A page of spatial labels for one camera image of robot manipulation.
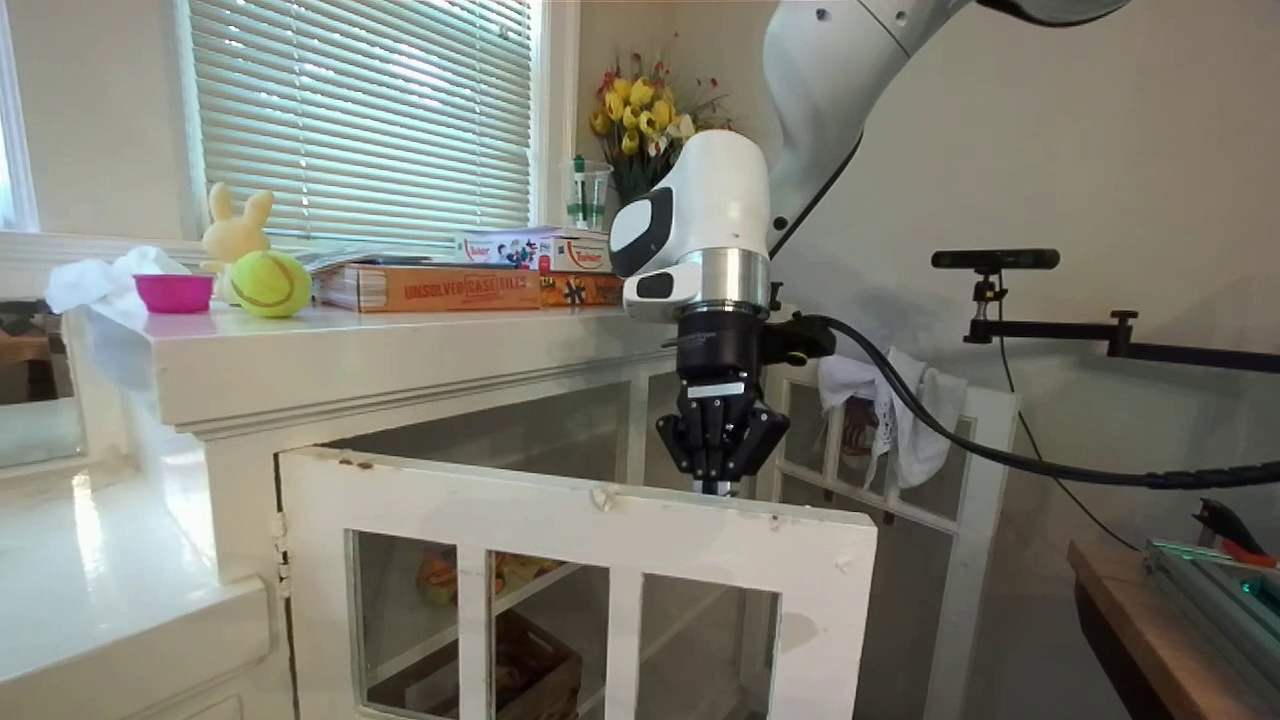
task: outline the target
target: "shelf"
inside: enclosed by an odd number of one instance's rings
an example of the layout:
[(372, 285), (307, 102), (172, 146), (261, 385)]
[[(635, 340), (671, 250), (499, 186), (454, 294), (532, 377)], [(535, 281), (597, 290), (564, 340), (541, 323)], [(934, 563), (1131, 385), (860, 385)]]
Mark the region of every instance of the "shelf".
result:
[[(571, 572), (579, 572), (579, 568), (575, 568), (575, 563), (564, 563), (564, 568), (553, 568), (553, 572), (544, 572), (544, 575), (535, 575), (535, 578), (528, 578), (528, 583), (496, 597), (496, 598), (490, 598), (490, 615), (499, 615), (499, 610), (507, 610), (507, 609), (515, 609), (515, 605), (525, 605), (525, 598), (532, 598), (532, 597), (541, 597), (541, 590), (548, 590), (548, 589), (554, 589), (554, 583), (569, 578)], [(454, 644), (454, 625), (443, 625), (439, 630), (425, 636), (420, 644), (412, 644), (412, 646), (397, 650), (393, 658), (375, 663), (375, 669), (372, 669), (372, 685), (380, 685), (380, 680), (412, 669), (416, 658), (425, 658), (425, 654), (432, 654), (432, 650), (439, 650), (439, 646), (447, 646), (447, 644)]]

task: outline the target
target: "table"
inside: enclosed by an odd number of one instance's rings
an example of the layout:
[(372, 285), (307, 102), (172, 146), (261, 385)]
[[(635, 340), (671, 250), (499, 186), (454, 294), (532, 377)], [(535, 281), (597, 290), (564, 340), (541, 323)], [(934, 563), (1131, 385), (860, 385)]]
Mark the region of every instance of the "table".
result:
[(1280, 690), (1142, 556), (1073, 542), (1081, 628), (1131, 717), (1280, 717)]

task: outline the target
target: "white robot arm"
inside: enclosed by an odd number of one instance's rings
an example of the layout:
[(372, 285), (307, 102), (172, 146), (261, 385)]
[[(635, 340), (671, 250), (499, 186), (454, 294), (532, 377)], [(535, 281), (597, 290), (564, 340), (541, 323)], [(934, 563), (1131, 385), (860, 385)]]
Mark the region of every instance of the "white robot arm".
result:
[[(658, 435), (700, 493), (751, 476), (786, 421), (758, 401), (758, 365), (828, 351), (805, 327), (766, 327), (766, 256), (805, 222), (863, 139), (892, 75), (966, 0), (779, 0), (763, 81), (779, 159), (735, 131), (695, 131), (674, 166), (611, 222), (633, 316), (674, 323), (674, 417)], [(1031, 22), (1089, 22), (1128, 0), (979, 0)]]

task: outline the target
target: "window blinds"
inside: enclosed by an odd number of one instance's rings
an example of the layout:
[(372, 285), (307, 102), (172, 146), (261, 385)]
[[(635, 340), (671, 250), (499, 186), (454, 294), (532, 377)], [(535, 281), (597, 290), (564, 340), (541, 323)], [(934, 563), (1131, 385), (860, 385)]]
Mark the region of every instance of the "window blinds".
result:
[(272, 240), (439, 250), (528, 219), (528, 0), (188, 0), (202, 180)]

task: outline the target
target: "tennis ball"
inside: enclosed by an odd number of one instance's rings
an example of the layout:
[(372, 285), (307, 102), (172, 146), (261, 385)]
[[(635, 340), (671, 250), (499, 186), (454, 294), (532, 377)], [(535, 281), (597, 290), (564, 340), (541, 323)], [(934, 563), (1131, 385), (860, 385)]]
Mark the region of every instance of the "tennis ball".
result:
[(226, 269), (233, 299), (267, 321), (294, 316), (313, 304), (313, 274), (280, 250), (249, 250)]

